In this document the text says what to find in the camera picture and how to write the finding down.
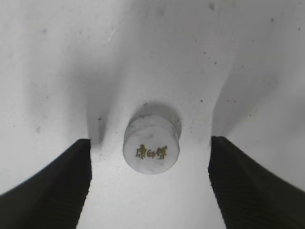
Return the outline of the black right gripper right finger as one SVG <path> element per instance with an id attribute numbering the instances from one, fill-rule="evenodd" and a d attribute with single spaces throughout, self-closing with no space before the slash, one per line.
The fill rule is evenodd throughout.
<path id="1" fill-rule="evenodd" d="M 211 137 L 211 187 L 228 229 L 303 229 L 305 193 L 223 136 Z"/>

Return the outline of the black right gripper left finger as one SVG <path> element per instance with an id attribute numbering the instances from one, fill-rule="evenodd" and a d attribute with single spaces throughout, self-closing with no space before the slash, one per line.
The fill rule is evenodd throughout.
<path id="1" fill-rule="evenodd" d="M 75 229 L 91 180 L 91 141 L 79 139 L 41 171 L 0 196 L 2 229 Z"/>

